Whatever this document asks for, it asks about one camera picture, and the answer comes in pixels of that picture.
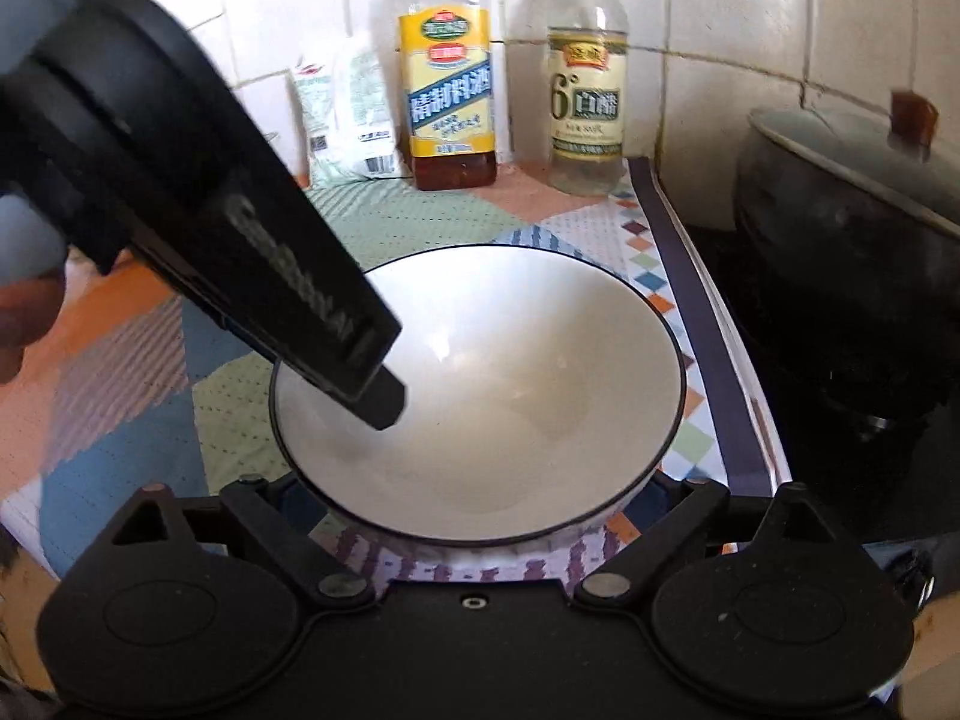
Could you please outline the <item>person's hand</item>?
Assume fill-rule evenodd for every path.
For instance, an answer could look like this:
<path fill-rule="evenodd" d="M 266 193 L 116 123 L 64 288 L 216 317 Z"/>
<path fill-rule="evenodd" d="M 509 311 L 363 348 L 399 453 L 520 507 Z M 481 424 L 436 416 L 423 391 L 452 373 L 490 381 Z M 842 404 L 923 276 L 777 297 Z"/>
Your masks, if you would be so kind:
<path fill-rule="evenodd" d="M 0 382 L 21 371 L 25 349 L 49 333 L 65 297 L 65 271 L 18 281 L 2 288 L 0 301 Z"/>

